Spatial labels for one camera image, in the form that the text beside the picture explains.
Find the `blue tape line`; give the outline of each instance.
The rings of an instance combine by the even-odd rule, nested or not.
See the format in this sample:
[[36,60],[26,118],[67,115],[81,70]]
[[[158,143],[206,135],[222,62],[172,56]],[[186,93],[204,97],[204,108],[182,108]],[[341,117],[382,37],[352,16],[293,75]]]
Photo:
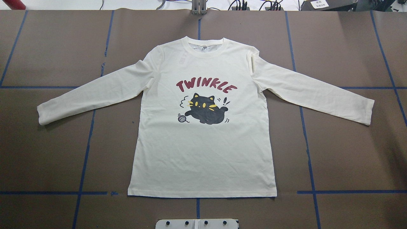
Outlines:
[[201,19],[198,20],[198,40],[201,39]]
[[[304,121],[304,113],[302,111],[301,106],[300,106],[300,114],[301,114],[302,131],[304,133],[305,144],[306,144],[306,154],[308,156],[308,169],[309,169],[309,176],[311,178],[311,187],[312,187],[312,191],[315,191],[314,174],[312,172],[311,156],[309,153],[308,138],[307,138],[307,134],[306,134],[305,121]],[[317,218],[317,226],[318,226],[318,229],[321,229],[321,221],[319,219],[319,210],[318,210],[318,201],[317,201],[317,195],[315,193],[313,193],[313,199],[314,199],[315,215]]]
[[103,62],[102,64],[101,77],[103,76],[103,72],[105,71],[105,64],[106,62]]
[[2,89],[71,89],[78,86],[0,86]]
[[[78,195],[79,192],[1,191],[0,195]],[[107,195],[107,192],[82,192],[82,195]]]
[[81,203],[83,181],[85,180],[86,165],[88,163],[88,156],[89,156],[89,149],[90,149],[90,139],[92,138],[93,125],[94,125],[94,121],[95,121],[95,113],[96,113],[96,110],[93,110],[92,122],[90,123],[88,145],[86,146],[85,160],[83,161],[81,183],[79,185],[79,193],[78,193],[78,199],[77,199],[77,204],[76,204],[76,208],[75,208],[74,222],[72,223],[72,229],[75,229],[75,227],[76,227],[76,222],[77,222],[78,212],[79,212],[79,205]]
[[407,190],[329,190],[329,191],[297,191],[297,194],[380,194],[407,193]]
[[[287,25],[288,42],[290,44],[291,61],[292,61],[292,64],[293,64],[293,70],[296,72],[297,68],[295,67],[293,43],[291,41],[290,24],[289,24],[289,21],[288,21],[288,14],[287,14],[287,11],[284,11],[284,13],[285,13],[285,22],[286,22],[286,25]],[[307,134],[306,134],[306,128],[305,128],[305,122],[304,122],[304,114],[302,112],[302,107],[301,106],[300,106],[300,114],[301,114],[302,131],[304,133],[305,144],[306,144],[306,153],[307,153],[307,156],[308,156],[308,169],[309,169],[309,176],[310,176],[310,179],[311,179],[311,187],[312,187],[312,190],[315,191],[314,175],[313,175],[313,172],[312,172],[312,164],[311,164],[311,156],[309,154],[308,138],[307,138]],[[316,194],[313,194],[313,199],[314,199],[314,208],[315,208],[315,217],[316,217],[316,220],[317,220],[317,227],[318,227],[318,229],[321,229],[321,221],[319,219],[318,201],[317,201],[317,195]]]
[[383,60],[384,60],[384,63],[386,65],[387,72],[389,73],[390,80],[391,80],[392,85],[393,85],[394,93],[396,94],[397,102],[398,102],[398,105],[400,106],[401,114],[403,115],[404,123],[407,126],[407,118],[406,118],[406,115],[404,113],[404,109],[403,109],[403,106],[401,104],[400,97],[399,97],[399,95],[397,93],[396,84],[394,83],[394,79],[393,79],[393,76],[392,76],[392,72],[390,71],[390,67],[389,67],[389,64],[387,62],[386,55],[384,54],[384,50],[383,50],[383,47],[382,47],[381,42],[380,42],[379,33],[377,32],[376,23],[374,22],[374,16],[373,16],[373,11],[372,10],[370,11],[370,17],[372,18],[374,33],[376,34],[377,42],[379,43],[380,51],[382,53]]
[[107,192],[82,192],[82,195],[107,195]]
[[197,198],[197,219],[201,218],[201,206],[200,206],[200,198]]
[[30,191],[4,191],[0,195],[77,195],[78,192],[30,192]]
[[23,25],[24,25],[25,19],[27,17],[27,14],[28,14],[28,10],[26,10],[26,12],[24,14],[23,21],[21,21],[20,29],[18,30],[17,36],[15,37],[13,47],[11,48],[9,58],[7,59],[6,66],[5,66],[4,71],[3,71],[3,75],[1,76],[1,79],[0,79],[0,86],[3,84],[4,77],[6,76],[7,69],[9,68],[11,57],[13,56],[14,49],[15,49],[15,46],[17,44],[18,38],[20,37],[21,30],[23,29]]
[[342,89],[393,89],[393,87],[340,87]]
[[284,11],[284,13],[285,13],[285,24],[287,25],[288,42],[290,44],[291,62],[293,63],[293,70],[296,72],[297,68],[295,67],[295,61],[294,61],[294,52],[293,52],[293,43],[291,42],[290,24],[288,23],[287,11]]
[[112,31],[113,16],[114,16],[114,10],[112,10],[112,15],[110,16],[109,32],[107,33],[107,39],[106,39],[105,57],[107,56],[107,48],[109,47],[110,31]]

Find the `black cat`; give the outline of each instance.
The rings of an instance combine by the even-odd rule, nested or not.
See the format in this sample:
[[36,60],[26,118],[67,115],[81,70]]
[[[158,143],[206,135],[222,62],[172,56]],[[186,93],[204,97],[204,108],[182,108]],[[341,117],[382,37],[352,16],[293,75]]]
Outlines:
[[192,117],[199,119],[201,123],[209,125],[221,123],[228,108],[219,108],[214,100],[215,96],[204,97],[195,93],[191,101],[188,101],[191,110],[185,112],[185,116],[192,115]]

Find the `brown table surface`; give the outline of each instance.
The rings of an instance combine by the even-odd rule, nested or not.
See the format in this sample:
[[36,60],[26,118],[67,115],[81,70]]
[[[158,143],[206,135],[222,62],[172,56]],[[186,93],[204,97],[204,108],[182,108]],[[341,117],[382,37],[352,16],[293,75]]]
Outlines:
[[[407,228],[407,14],[0,11],[0,228]],[[268,62],[376,100],[372,124],[266,91],[278,196],[127,196],[142,94],[38,124],[37,105],[184,36],[257,47]]]

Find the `long-sleeve t-shirt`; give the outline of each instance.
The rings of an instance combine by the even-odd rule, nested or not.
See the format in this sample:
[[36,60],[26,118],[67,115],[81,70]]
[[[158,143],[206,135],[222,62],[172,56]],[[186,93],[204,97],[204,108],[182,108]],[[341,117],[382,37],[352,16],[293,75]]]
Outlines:
[[288,102],[370,125],[374,100],[270,64],[226,38],[159,45],[144,60],[38,106],[39,123],[143,91],[128,195],[277,196],[264,90]]

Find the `shirt sleeve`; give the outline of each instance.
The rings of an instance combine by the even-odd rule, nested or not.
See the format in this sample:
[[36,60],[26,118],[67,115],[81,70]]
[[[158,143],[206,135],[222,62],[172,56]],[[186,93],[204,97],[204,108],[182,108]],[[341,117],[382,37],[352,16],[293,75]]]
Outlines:
[[251,74],[261,91],[320,112],[370,125],[374,100],[322,82],[251,54]]
[[40,104],[37,106],[39,123],[46,125],[58,119],[136,97],[152,85],[162,56],[161,48],[157,46],[144,60]]

